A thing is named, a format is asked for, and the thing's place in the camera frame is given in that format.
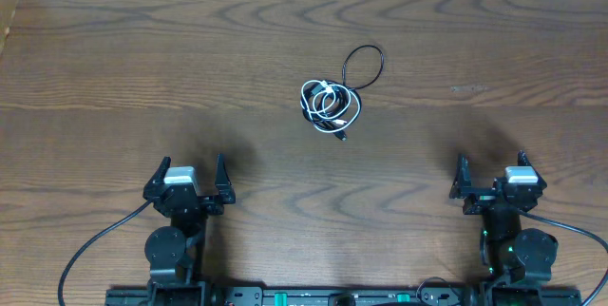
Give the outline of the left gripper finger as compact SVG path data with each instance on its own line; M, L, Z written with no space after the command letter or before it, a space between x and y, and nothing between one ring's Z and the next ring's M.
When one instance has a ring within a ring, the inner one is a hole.
M223 154L218 154L215 187L222 197L232 196L232 183L226 170Z
M165 156L161 160L161 163L158 166L155 173L152 175L152 177L146 183L147 191L156 191L158 188L160 188L161 186L164 185L164 177L165 177L168 169L170 168L170 165L171 165L171 158L169 156Z

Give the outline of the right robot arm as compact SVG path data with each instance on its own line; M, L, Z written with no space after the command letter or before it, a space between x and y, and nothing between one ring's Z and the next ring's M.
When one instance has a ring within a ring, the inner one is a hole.
M542 285L552 277L559 244L536 228L522 228L521 216L538 205L546 181L524 152L489 187L476 187L465 155L458 156L449 196L463 213L480 216L480 257L490 277L465 289L464 305L541 305Z

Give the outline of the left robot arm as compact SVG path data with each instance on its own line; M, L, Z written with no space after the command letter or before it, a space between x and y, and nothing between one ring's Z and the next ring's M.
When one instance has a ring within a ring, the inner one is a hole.
M162 159L143 188L142 196L154 209L170 219L146 240L144 253L150 264L148 305L213 305L210 283L198 279L211 216L224 213L224 206L236 202L236 193L218 155L213 195L202 195L192 166L173 167Z

